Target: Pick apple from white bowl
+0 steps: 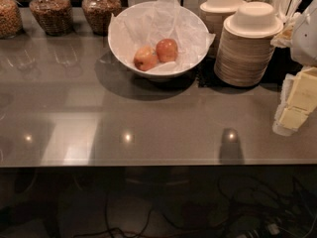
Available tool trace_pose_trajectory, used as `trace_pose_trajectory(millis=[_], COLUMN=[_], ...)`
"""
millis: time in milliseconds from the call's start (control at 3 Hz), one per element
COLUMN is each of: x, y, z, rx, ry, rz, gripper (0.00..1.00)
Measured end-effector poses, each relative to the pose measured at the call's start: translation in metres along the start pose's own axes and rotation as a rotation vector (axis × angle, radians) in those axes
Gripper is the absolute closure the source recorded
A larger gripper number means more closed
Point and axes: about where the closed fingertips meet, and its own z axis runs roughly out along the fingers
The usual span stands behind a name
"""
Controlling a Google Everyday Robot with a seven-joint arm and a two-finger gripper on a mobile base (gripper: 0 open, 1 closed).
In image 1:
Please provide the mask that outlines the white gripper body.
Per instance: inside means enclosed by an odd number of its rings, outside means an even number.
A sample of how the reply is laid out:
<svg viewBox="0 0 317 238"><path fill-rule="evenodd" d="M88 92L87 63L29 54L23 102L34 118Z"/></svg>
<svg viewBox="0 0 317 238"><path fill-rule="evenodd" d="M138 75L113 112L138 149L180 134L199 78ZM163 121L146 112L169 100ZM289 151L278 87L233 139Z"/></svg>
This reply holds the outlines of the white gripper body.
<svg viewBox="0 0 317 238"><path fill-rule="evenodd" d="M317 0L296 19L290 53L291 58L302 65L317 65Z"/></svg>

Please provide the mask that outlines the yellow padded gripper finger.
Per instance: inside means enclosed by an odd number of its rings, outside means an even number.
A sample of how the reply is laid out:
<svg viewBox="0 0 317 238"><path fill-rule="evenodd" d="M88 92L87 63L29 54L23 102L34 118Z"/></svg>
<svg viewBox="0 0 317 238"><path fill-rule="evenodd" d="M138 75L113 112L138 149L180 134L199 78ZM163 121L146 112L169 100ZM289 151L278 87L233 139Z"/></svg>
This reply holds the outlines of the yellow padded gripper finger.
<svg viewBox="0 0 317 238"><path fill-rule="evenodd" d="M282 84L272 130L291 136L317 108L317 67L305 66L296 75L288 74Z"/></svg>

